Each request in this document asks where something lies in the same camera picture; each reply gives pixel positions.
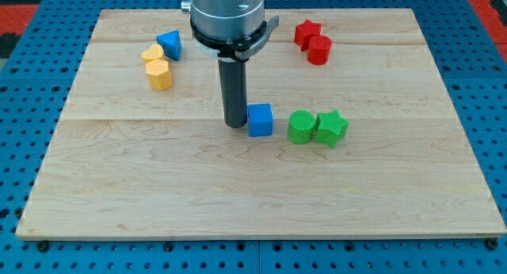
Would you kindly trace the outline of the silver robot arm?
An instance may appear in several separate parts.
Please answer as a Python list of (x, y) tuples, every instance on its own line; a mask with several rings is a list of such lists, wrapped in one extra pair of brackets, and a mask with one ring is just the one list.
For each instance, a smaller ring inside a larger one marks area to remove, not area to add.
[(279, 17), (265, 19), (265, 0), (187, 0), (193, 39), (206, 55), (225, 63), (244, 63), (268, 43)]

